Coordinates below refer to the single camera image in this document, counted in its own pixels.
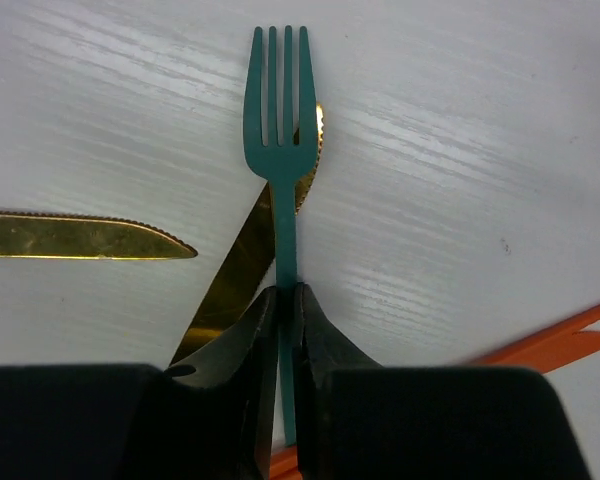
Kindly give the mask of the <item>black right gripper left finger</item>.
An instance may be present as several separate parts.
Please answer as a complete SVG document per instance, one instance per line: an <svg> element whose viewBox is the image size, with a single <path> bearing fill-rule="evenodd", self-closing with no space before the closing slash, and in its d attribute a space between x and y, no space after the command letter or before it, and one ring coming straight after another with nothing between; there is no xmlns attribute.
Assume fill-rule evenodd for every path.
<svg viewBox="0 0 600 480"><path fill-rule="evenodd" d="M265 479L276 292L168 369L0 366L0 479Z"/></svg>

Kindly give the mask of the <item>gold knife dark handle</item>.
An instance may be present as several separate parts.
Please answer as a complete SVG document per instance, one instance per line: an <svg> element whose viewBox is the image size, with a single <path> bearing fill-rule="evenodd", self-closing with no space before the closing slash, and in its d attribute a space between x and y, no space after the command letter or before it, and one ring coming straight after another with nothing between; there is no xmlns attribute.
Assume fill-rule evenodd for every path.
<svg viewBox="0 0 600 480"><path fill-rule="evenodd" d="M271 195L265 186L204 295L171 360L173 364L239 320L257 294L274 256Z"/></svg>
<svg viewBox="0 0 600 480"><path fill-rule="evenodd" d="M0 211L0 258L173 260L197 255L176 236L130 219Z"/></svg>

